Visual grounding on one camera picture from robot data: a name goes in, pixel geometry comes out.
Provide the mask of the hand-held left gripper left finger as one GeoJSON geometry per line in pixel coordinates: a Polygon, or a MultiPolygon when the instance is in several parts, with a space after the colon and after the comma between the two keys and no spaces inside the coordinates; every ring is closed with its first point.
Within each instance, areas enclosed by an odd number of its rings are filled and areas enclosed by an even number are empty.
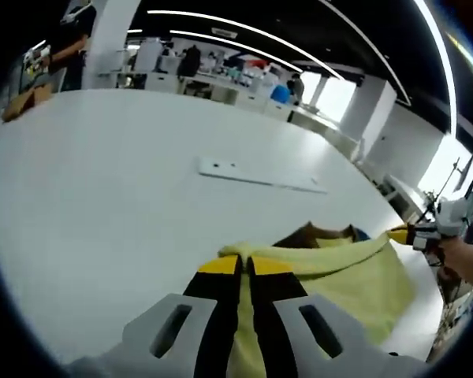
{"type": "Polygon", "coordinates": [[[182,294],[169,294],[126,324],[121,341],[69,364],[71,377],[224,377],[237,329],[242,261],[199,267],[182,294]]]}

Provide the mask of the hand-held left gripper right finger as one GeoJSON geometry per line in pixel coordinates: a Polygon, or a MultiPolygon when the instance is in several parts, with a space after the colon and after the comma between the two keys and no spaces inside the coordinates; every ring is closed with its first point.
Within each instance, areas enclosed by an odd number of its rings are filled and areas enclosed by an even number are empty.
{"type": "Polygon", "coordinates": [[[247,260],[254,329],[268,377],[420,377],[425,363],[374,346],[363,326],[308,295],[285,263],[247,260]]]}

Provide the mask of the person's right hand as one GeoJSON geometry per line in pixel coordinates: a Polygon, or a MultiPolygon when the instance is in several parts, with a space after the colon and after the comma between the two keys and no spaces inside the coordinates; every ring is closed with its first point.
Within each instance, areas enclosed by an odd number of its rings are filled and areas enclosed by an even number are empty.
{"type": "Polygon", "coordinates": [[[455,237],[441,240],[439,248],[444,254],[445,266],[467,279],[471,272],[471,246],[455,237]]]}

